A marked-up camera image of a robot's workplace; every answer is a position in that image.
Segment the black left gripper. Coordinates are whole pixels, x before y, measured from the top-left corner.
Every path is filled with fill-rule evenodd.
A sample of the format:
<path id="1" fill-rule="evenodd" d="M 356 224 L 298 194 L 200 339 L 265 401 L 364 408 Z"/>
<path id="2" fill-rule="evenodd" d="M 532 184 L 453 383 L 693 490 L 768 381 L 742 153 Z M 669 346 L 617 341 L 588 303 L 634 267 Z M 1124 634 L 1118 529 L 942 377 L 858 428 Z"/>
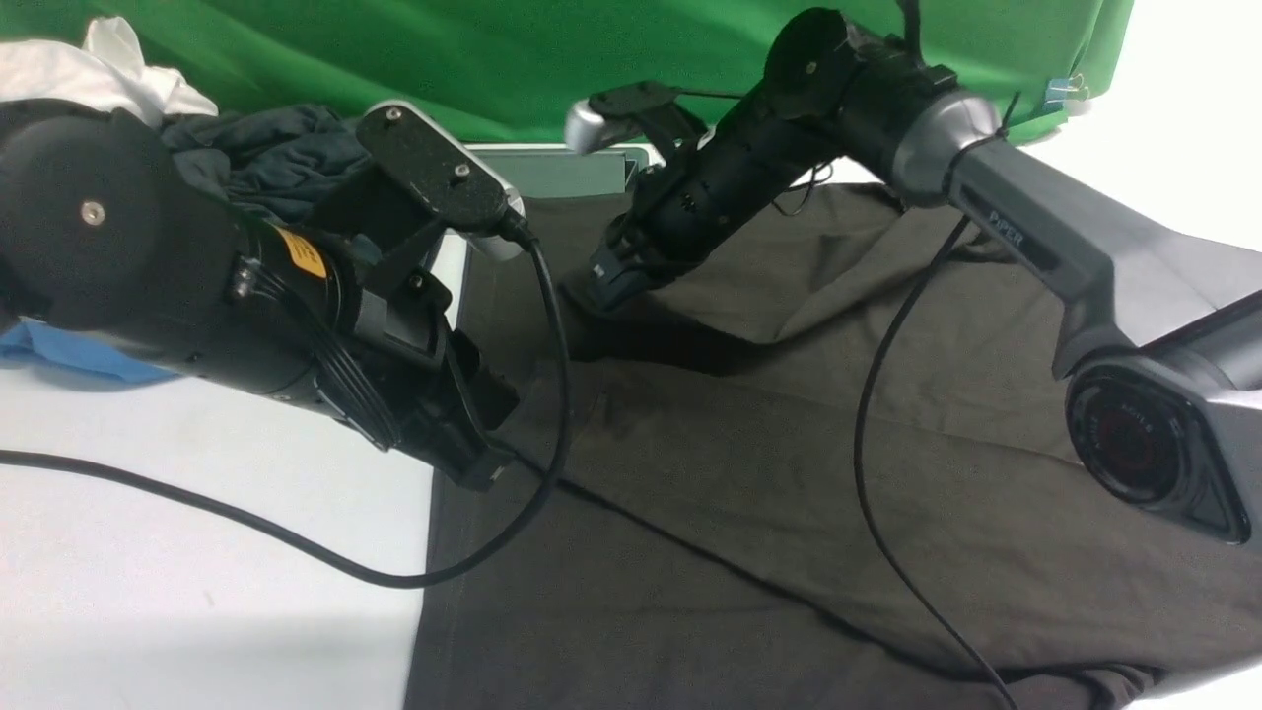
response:
<path id="1" fill-rule="evenodd" d="M 451 327 L 451 288 L 433 272 L 445 224 L 382 168 L 356 168 L 316 204 L 312 228 L 334 260 L 334 328 L 398 433 L 391 446 L 467 491 L 488 491 L 509 468 L 487 428 L 517 405 L 482 352 Z"/>

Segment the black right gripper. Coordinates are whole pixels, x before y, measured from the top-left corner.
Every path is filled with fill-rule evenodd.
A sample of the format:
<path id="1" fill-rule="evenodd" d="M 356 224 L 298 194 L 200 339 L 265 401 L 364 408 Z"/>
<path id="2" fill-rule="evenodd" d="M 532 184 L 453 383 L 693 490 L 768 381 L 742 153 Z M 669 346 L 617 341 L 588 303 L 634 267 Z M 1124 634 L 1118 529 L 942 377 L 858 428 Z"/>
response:
<path id="1" fill-rule="evenodd" d="M 641 177 L 588 262 L 587 295 L 610 311 L 698 269 L 806 172 L 834 161 L 839 101 L 745 95 L 709 131 Z"/>

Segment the gray right robot arm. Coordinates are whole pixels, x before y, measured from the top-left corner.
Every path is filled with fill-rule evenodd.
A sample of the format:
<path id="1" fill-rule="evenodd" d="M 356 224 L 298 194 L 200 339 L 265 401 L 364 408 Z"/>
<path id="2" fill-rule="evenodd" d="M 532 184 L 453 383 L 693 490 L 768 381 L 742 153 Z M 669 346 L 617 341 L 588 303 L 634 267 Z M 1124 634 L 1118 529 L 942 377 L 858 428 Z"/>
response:
<path id="1" fill-rule="evenodd" d="M 1053 373 L 1087 470 L 1132 507 L 1259 549 L 1259 253 L 1165 228 L 1013 148 L 988 100 L 905 39 L 810 8 L 716 127 L 680 90 L 626 84 L 573 103 L 586 156 L 645 136 L 664 164 L 591 259 L 615 309 L 697 269 L 811 168 L 846 156 L 906 206 L 952 206 L 1064 306 Z"/>

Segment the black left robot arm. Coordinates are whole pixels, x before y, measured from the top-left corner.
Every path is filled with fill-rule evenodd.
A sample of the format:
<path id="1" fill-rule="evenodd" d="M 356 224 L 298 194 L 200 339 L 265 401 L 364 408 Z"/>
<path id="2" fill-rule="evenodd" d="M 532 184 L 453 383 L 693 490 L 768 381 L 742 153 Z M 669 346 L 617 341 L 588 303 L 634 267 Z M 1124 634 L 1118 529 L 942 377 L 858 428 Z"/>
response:
<path id="1" fill-rule="evenodd" d="M 71 101 L 3 103 L 3 311 L 125 356 L 309 410 L 487 491 L 485 440 L 517 393 L 448 324 L 424 269 L 447 231 L 492 230 L 512 190 L 408 103 L 356 137 L 369 166 L 316 224 L 283 228 L 186 182 L 151 127 Z"/>

